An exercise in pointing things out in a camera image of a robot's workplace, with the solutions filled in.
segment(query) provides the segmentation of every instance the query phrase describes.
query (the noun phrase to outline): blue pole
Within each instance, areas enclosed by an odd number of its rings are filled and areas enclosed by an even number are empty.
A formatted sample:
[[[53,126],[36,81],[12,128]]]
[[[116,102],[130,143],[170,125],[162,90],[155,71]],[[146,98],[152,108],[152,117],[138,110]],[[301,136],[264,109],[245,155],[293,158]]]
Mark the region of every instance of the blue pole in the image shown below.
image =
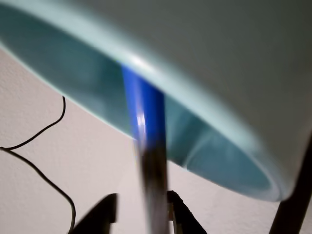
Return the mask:
[[[164,96],[128,68],[122,73],[150,233],[169,234]]]

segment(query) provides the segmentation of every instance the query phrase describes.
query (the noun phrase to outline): black cable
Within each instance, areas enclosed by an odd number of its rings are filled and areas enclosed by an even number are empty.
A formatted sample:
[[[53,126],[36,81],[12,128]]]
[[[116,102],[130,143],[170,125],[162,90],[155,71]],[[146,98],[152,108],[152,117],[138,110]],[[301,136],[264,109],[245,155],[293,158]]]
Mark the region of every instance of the black cable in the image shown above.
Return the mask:
[[[55,121],[54,123],[51,123],[50,125],[46,126],[44,129],[42,129],[41,131],[39,131],[37,134],[35,134],[33,137],[29,138],[28,140],[24,141],[23,143],[19,144],[19,145],[16,145],[16,146],[13,146],[13,147],[7,147],[5,149],[7,150],[15,150],[15,149],[18,149],[19,147],[22,147],[26,144],[28,144],[29,142],[31,142],[33,139],[35,139],[36,137],[38,137],[39,135],[41,135],[45,130],[51,128],[52,126],[56,125],[58,122],[60,122],[64,115],[65,115],[65,110],[66,110],[66,101],[65,101],[65,98],[63,97],[63,112],[62,112],[62,115],[60,116],[60,118]]]
[[[72,207],[72,221],[71,221],[70,229],[69,229],[69,232],[70,232],[74,228],[75,219],[76,219],[75,204],[74,204],[73,200],[70,198],[70,196],[67,195],[62,189],[60,189],[55,183],[53,183],[51,180],[49,180],[44,175],[44,173],[42,173],[42,171],[40,171],[40,169],[35,164],[33,164],[31,161],[25,159],[24,157],[20,156],[19,154],[15,153],[15,152],[13,152],[11,150],[8,150],[6,148],[0,147],[0,150],[7,152],[8,154],[10,154],[10,155],[12,155],[14,157],[17,157],[18,159],[20,159],[23,162],[25,162],[26,164],[28,164],[28,166],[33,168],[45,182],[47,182],[52,188],[54,188],[56,191],[58,191],[69,202],[69,204]]]
[[[27,160],[26,158],[24,158],[21,155],[19,155],[19,154],[17,154],[17,153],[12,151],[14,149],[17,149],[17,148],[19,148],[19,147],[21,147],[23,145],[26,145],[27,143],[31,142],[33,139],[35,139],[40,134],[42,134],[45,130],[51,128],[52,126],[54,126],[58,122],[60,122],[63,119],[64,115],[65,115],[65,110],[66,110],[66,101],[65,101],[65,98],[63,97],[63,112],[62,112],[62,115],[60,116],[60,118],[57,121],[55,121],[54,123],[51,123],[50,125],[48,125],[44,129],[39,131],[37,134],[35,134],[33,137],[31,137],[28,140],[26,140],[25,142],[23,142],[23,143],[21,143],[19,145],[13,146],[13,147],[8,147],[8,148],[0,147],[0,150],[5,151],[8,154],[10,154],[10,155],[12,155],[12,156],[22,160],[27,165],[29,165],[31,168],[33,168],[45,182],[47,182],[52,188],[54,188],[56,191],[58,191],[69,202],[69,204],[70,204],[70,206],[72,208],[72,221],[71,221],[70,228],[69,228],[69,233],[70,233],[73,230],[73,228],[74,228],[75,219],[76,219],[76,208],[75,208],[75,204],[74,204],[73,200],[62,189],[60,189],[55,183],[53,183],[51,180],[49,180],[35,164],[33,164],[31,161]]]

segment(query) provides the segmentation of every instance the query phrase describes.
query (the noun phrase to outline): power cord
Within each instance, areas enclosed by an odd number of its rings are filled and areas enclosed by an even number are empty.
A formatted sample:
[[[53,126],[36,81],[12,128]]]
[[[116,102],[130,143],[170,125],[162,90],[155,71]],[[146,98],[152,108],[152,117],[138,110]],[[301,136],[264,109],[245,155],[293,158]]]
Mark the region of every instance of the power cord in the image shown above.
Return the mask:
[[[44,131],[46,131],[47,129],[51,128],[52,126],[56,125],[57,123],[59,123],[64,115],[65,115],[65,111],[66,111],[66,101],[65,98],[63,97],[63,111],[62,111],[62,115],[60,116],[60,118],[51,123],[50,125],[46,126],[45,128],[43,128],[41,131],[39,131],[37,134],[35,134],[33,137],[29,138],[28,140],[24,141],[23,143],[13,146],[13,147],[0,147],[0,150],[7,152],[8,154],[22,160],[23,162],[25,162],[27,165],[29,165],[32,169],[34,169],[38,175],[45,181],[47,182],[52,188],[54,188],[57,192],[59,192],[70,204],[71,208],[72,208],[72,220],[71,220],[71,224],[70,224],[70,228],[69,228],[69,232],[70,233],[75,225],[75,219],[76,219],[76,208],[75,208],[75,204],[73,202],[73,200],[70,198],[69,195],[67,195],[62,189],[60,189],[55,183],[53,183],[51,180],[49,180],[43,173],[42,171],[35,165],[33,164],[31,161],[27,160],[26,158],[24,158],[23,156],[13,152],[12,150],[17,149],[19,147],[22,147],[26,144],[28,144],[29,142],[31,142],[32,140],[34,140],[36,137],[38,137],[39,135],[41,135]]]

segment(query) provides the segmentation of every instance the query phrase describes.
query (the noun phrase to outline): white wall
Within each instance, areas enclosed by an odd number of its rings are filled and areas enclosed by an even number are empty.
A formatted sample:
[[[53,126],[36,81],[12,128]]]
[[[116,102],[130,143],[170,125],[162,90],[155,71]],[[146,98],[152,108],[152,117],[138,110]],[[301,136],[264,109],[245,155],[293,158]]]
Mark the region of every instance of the white wall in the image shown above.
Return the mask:
[[[55,121],[61,96],[0,51],[0,146],[28,139]],[[65,117],[17,150],[73,199],[80,220],[109,193],[120,193],[113,234],[144,234],[132,142],[67,101]],[[169,163],[175,190],[209,234],[267,234],[278,203],[238,195]],[[0,233],[60,234],[70,226],[67,201],[32,169],[0,152]],[[310,206],[302,234],[312,233]]]

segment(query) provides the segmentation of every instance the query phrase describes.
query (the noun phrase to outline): black stand leg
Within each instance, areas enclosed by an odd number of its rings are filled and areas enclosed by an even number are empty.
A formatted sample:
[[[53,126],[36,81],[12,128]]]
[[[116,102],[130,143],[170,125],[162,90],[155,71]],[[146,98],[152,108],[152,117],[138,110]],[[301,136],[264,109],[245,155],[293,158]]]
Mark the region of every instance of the black stand leg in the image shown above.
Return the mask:
[[[282,201],[270,234],[299,234],[312,193],[312,140],[310,140],[293,195]]]

